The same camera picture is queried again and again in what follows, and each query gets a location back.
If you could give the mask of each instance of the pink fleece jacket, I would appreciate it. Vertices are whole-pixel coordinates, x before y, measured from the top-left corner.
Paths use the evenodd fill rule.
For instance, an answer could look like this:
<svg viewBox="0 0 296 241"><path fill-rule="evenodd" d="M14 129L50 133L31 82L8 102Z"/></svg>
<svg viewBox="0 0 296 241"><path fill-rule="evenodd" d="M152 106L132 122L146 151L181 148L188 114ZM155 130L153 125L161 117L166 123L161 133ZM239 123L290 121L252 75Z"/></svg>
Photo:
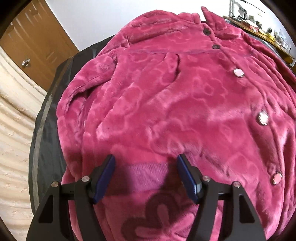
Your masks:
<svg viewBox="0 0 296 241"><path fill-rule="evenodd" d="M177 174L181 153L217 182L240 181L267 238L295 210L295 76L259 41L202 10L205 23L197 13L137 17L85 64L58 104L63 183L116 157L95 206L108 241L186 240L198 207ZM267 125L258 121L262 110ZM273 185L277 171L283 179ZM82 240L73 203L70 215ZM212 240L220 222L221 205Z"/></svg>

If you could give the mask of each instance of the blue clamp pad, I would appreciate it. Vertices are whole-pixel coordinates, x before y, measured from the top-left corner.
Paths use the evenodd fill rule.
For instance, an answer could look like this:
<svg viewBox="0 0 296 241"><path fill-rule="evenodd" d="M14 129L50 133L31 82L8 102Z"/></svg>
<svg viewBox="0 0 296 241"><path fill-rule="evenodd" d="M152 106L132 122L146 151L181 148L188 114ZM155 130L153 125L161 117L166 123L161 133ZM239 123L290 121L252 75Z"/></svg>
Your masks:
<svg viewBox="0 0 296 241"><path fill-rule="evenodd" d="M177 169L187 196L198 204L203 196L201 172L198 168L191 166L185 154L180 154L177 157Z"/></svg>
<svg viewBox="0 0 296 241"><path fill-rule="evenodd" d="M93 204L97 204L105 195L108 184L115 170L115 157L108 155L101 166L91 173L91 194Z"/></svg>

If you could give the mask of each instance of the black clamp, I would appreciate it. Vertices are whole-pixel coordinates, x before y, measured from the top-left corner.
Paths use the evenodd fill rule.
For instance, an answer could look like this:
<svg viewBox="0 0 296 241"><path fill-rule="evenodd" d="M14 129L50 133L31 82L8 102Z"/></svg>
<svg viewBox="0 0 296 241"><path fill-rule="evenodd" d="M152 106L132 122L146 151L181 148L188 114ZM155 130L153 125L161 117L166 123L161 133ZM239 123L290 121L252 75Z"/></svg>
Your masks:
<svg viewBox="0 0 296 241"><path fill-rule="evenodd" d="M218 200L224 200L219 241L266 241L258 215L242 185L217 183L190 165L184 154L177 168L188 197L199 204L187 241L209 241ZM115 170L115 157L108 155L90 176L75 183L53 182L42 199L29 228L26 241L74 241L68 201L74 200L83 241L106 241L93 204L106 192Z"/></svg>
<svg viewBox="0 0 296 241"><path fill-rule="evenodd" d="M203 176L184 154L177 168L188 197L199 208L186 241L210 241L218 200L224 200L218 241L266 241L259 217L240 182L217 183Z"/></svg>
<svg viewBox="0 0 296 241"><path fill-rule="evenodd" d="M106 241L93 204L103 198L114 170L115 157L108 155L90 176L65 185L53 182L36 210L26 241L74 241L69 200L75 201L83 241Z"/></svg>

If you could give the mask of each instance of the rhinestone button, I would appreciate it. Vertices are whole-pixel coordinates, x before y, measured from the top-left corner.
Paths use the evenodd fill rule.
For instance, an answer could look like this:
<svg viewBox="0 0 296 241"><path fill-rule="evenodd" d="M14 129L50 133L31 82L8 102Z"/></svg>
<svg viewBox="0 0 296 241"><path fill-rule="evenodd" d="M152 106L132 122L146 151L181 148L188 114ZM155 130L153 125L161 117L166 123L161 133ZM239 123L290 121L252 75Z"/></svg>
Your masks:
<svg viewBox="0 0 296 241"><path fill-rule="evenodd" d="M221 46L220 46L219 44L214 44L214 45L212 46L212 48L213 48L213 49L219 49L219 48L221 48Z"/></svg>
<svg viewBox="0 0 296 241"><path fill-rule="evenodd" d="M204 33L205 35L209 36L209 35L211 34L211 31L210 31L208 28L205 28L205 29L203 30L203 33Z"/></svg>
<svg viewBox="0 0 296 241"><path fill-rule="evenodd" d="M283 178L283 174L280 171L277 171L273 176L272 176L272 184L273 185L278 185L280 181Z"/></svg>
<svg viewBox="0 0 296 241"><path fill-rule="evenodd" d="M238 78L244 77L244 72L241 69L234 69L233 72Z"/></svg>
<svg viewBox="0 0 296 241"><path fill-rule="evenodd" d="M266 126L269 122L269 116L265 111L261 111L258 115L259 123L263 126Z"/></svg>

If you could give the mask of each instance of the door knob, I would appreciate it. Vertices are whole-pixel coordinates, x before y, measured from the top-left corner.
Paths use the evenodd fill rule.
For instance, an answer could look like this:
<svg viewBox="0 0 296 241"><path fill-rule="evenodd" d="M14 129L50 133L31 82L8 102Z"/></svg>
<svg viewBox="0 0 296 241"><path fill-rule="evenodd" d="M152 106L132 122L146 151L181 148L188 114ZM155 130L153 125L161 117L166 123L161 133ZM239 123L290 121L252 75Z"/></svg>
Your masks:
<svg viewBox="0 0 296 241"><path fill-rule="evenodd" d="M24 60L24 61L22 62L22 66L23 66L23 67L27 67L27 66L29 65L29 62L30 62L30 59L29 59L29 58L26 59L26 60Z"/></svg>

